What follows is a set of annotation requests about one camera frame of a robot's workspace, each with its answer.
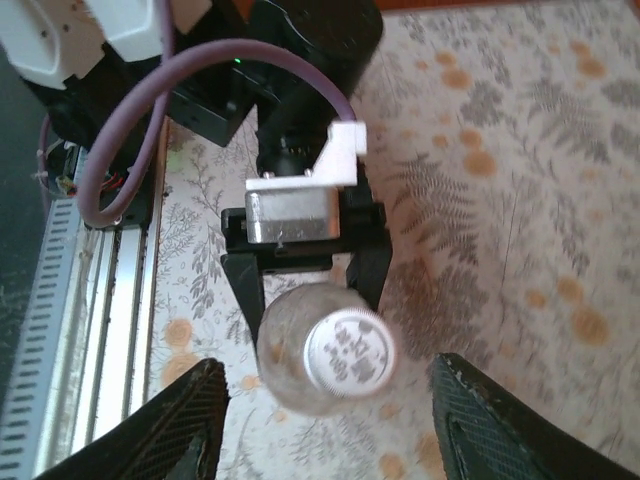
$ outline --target patterned fabric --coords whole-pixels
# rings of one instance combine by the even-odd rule
[[[354,103],[394,242],[392,389],[317,420],[261,384],[219,263],[219,213],[255,175],[252,117],[224,150],[173,127],[150,393],[225,363],[222,479],[442,480],[428,367],[454,351],[640,473],[640,24],[625,1],[581,0],[385,26]],[[267,295],[319,278],[267,278]]]

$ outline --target wire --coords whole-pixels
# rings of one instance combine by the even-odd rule
[[[47,122],[46,119],[43,120],[42,130],[44,131],[47,131],[50,128],[50,126],[45,126],[46,123],[50,123],[50,122]],[[39,147],[42,147],[43,144],[46,145],[47,136],[48,136],[47,133],[44,133],[44,135],[41,135],[41,138],[38,142]],[[49,199],[50,196],[52,196],[53,198],[59,198],[59,199],[71,198],[76,195],[76,191],[78,190],[78,186],[73,182],[73,180],[71,180],[67,176],[66,173],[63,173],[62,175],[59,175],[56,178],[57,189],[54,190],[49,186],[49,178],[50,178],[49,156],[56,148],[58,148],[63,143],[64,143],[63,140],[58,139],[55,142],[53,142],[51,145],[49,145],[49,147],[46,147],[46,151],[43,148],[38,148],[38,151],[37,151],[38,173],[34,175],[34,178],[40,184],[40,187],[42,188],[41,191],[43,192],[43,202],[46,202],[47,204],[50,203],[50,199]],[[113,174],[107,174],[107,177],[108,177],[107,180],[105,180],[102,183],[101,192],[113,191],[121,187],[122,184],[124,183],[124,178],[121,175],[119,175],[118,172],[114,172]],[[45,220],[46,220],[46,216],[48,214],[47,208],[45,208],[44,213],[45,213]]]
[[[89,151],[82,184],[78,188],[78,209],[84,221],[95,228],[116,223],[140,188],[151,161],[153,148],[164,121],[169,92],[181,81],[211,65],[234,61],[253,60],[268,63],[289,71],[306,81],[322,94],[343,121],[356,119],[349,100],[320,70],[280,47],[246,39],[226,39],[203,43],[173,55],[173,19],[169,0],[158,0],[162,27],[162,64],[142,79],[115,108],[98,133]],[[100,191],[118,149],[129,132],[153,103],[151,120],[147,127],[138,157],[116,198],[100,210]]]

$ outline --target orange flower pattern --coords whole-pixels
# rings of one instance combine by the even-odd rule
[[[255,172],[252,114],[226,149],[173,126],[150,394],[225,364],[222,478],[445,480],[427,372],[458,352],[640,474],[640,22],[625,0],[523,2],[385,29],[352,101],[394,242],[390,392],[316,419],[260,381],[219,262],[220,211]],[[346,265],[265,277],[266,300]]]

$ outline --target white bottle cap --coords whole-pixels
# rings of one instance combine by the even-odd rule
[[[362,398],[385,387],[397,364],[395,339],[375,313],[346,308],[309,332],[304,367],[313,384],[340,398]]]

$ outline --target small glass bottle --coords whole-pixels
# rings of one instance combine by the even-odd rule
[[[397,363],[394,337],[354,290],[307,284],[276,298],[258,333],[260,377],[280,404],[310,416],[383,389]]]

